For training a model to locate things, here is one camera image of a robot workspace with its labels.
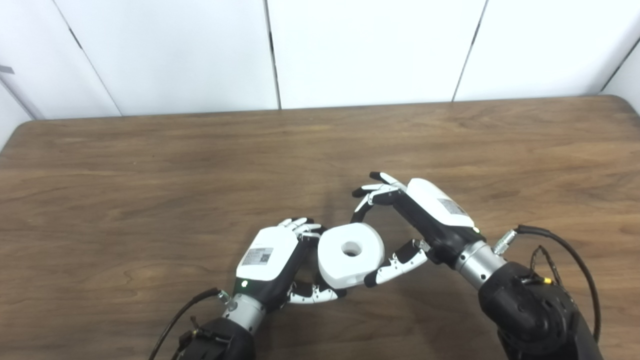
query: wire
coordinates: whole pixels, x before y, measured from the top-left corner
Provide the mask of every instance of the wire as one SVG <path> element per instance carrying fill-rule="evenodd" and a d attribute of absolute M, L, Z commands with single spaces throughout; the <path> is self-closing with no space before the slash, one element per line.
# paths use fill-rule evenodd
<path fill-rule="evenodd" d="M 597 343 L 598 340 L 600 339 L 600 328 L 602 326 L 602 314 L 600 313 L 600 299 L 598 298 L 598 290 L 596 289 L 596 284 L 593 281 L 593 276 L 591 276 L 591 272 L 589 272 L 589 268 L 584 263 L 580 255 L 578 255 L 575 249 L 565 239 L 562 239 L 560 236 L 552 233 L 547 229 L 542 229 L 541 227 L 534 227 L 534 226 L 527 226 L 527 225 L 518 225 L 518 227 L 514 230 L 518 234 L 533 234 L 533 235 L 544 236 L 546 238 L 555 240 L 562 247 L 564 247 L 564 249 L 567 250 L 569 254 L 571 254 L 575 262 L 580 267 L 580 270 L 582 270 L 582 273 L 584 274 L 584 277 L 586 278 L 587 283 L 589 284 L 589 290 L 591 292 L 591 301 L 593 303 L 593 316 L 595 318 L 594 319 L 595 324 L 593 326 L 593 338 Z"/>
<path fill-rule="evenodd" d="M 558 268 L 556 267 L 556 263 L 551 258 L 551 255 L 549 254 L 549 251 L 547 251 L 545 249 L 545 247 L 542 246 L 542 245 L 538 245 L 538 248 L 536 250 L 534 250 L 533 254 L 531 254 L 531 264 L 529 265 L 529 268 L 531 269 L 531 276 L 533 276 L 534 271 L 536 271 L 536 257 L 538 256 L 539 252 L 542 252 L 542 254 L 547 259 L 547 264 L 549 264 L 549 267 L 551 268 L 551 272 L 554 274 L 554 279 L 556 280 L 556 283 L 558 285 L 564 287 L 562 285 L 562 279 L 560 279 L 560 273 L 558 272 Z"/>
<path fill-rule="evenodd" d="M 166 338 L 166 336 L 169 335 L 169 332 L 171 331 L 171 329 L 173 328 L 175 323 L 178 322 L 178 319 L 191 306 L 194 306 L 195 304 L 199 303 L 200 301 L 203 301 L 206 298 L 218 296 L 219 293 L 220 293 L 220 290 L 218 290 L 217 288 L 213 288 L 213 289 L 209 289 L 207 291 L 203 291 L 203 292 L 199 293 L 198 295 L 194 296 L 191 300 L 189 300 L 189 302 L 186 303 L 182 307 L 182 309 L 180 309 L 178 311 L 178 313 L 171 319 L 169 324 L 164 328 L 164 331 L 160 335 L 160 338 L 158 339 L 156 345 L 154 346 L 153 350 L 151 350 L 151 355 L 149 355 L 149 360 L 154 360 L 156 358 L 156 354 L 158 353 L 158 350 L 160 350 L 160 346 L 162 346 L 162 343 L 164 342 L 164 339 Z"/>

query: wooden table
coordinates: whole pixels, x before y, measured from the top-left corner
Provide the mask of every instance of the wooden table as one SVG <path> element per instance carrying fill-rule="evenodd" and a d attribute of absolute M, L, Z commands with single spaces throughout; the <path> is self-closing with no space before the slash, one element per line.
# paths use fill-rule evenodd
<path fill-rule="evenodd" d="M 0 358 L 145 359 L 194 294 L 230 290 L 260 228 L 345 224 L 351 190 L 377 170 L 436 183 L 491 243 L 519 223 L 564 236 L 600 290 L 605 357 L 640 359 L 639 121 L 619 98 L 576 97 L 29 122 L 0 154 Z M 367 220 L 388 251 L 416 236 L 391 208 Z M 560 246 L 523 238 L 508 258 L 528 263 L 539 243 L 591 325 L 586 282 Z M 185 316 L 158 359 L 190 327 Z M 257 350 L 504 358 L 476 292 L 430 263 L 273 313 Z"/>

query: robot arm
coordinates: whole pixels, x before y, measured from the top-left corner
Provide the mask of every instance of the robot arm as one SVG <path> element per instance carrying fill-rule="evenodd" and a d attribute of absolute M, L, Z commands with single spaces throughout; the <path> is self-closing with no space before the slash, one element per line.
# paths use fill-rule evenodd
<path fill-rule="evenodd" d="M 426 257 L 458 271 L 478 290 L 481 309 L 498 326 L 509 359 L 602 359 L 597 345 L 599 313 L 592 336 L 564 288 L 502 257 L 517 233 L 558 238 L 556 235 L 521 225 L 492 249 L 467 213 L 430 182 L 412 179 L 405 186 L 384 173 L 372 172 L 370 177 L 383 184 L 365 185 L 353 192 L 354 197 L 364 198 L 351 221 L 361 222 L 374 205 L 393 205 L 424 236 Z M 572 255 L 585 271 L 575 251 Z M 598 311 L 595 285 L 588 270 L 585 274 Z"/>
<path fill-rule="evenodd" d="M 344 290 L 334 290 L 323 282 L 294 281 L 308 250 L 317 246 L 324 230 L 311 218 L 287 219 L 260 230 L 236 268 L 233 297 L 215 289 L 195 297 L 163 332 L 149 359 L 153 360 L 177 318 L 206 297 L 218 296 L 226 305 L 225 311 L 203 325 L 192 318 L 195 329 L 180 337 L 173 359 L 253 360 L 253 336 L 267 314 L 288 302 L 313 304 L 344 296 Z"/>

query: white wall panel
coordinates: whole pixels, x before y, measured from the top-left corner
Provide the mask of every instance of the white wall panel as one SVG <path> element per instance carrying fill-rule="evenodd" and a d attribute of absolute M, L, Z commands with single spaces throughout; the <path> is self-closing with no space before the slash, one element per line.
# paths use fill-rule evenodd
<path fill-rule="evenodd" d="M 640 113 L 640 46 L 636 46 L 602 93 L 622 97 Z"/>
<path fill-rule="evenodd" d="M 51 0 L 0 2 L 0 65 L 38 119 L 120 115 Z"/>
<path fill-rule="evenodd" d="M 261 0 L 56 0 L 124 115 L 277 108 Z"/>
<path fill-rule="evenodd" d="M 15 100 L 0 81 L 0 149 L 13 134 L 13 130 L 25 121 L 31 120 L 29 114 Z"/>
<path fill-rule="evenodd" d="M 638 0 L 489 0 L 455 100 L 597 94 L 638 36 Z"/>
<path fill-rule="evenodd" d="M 282 108 L 451 101 L 484 0 L 268 0 Z"/>

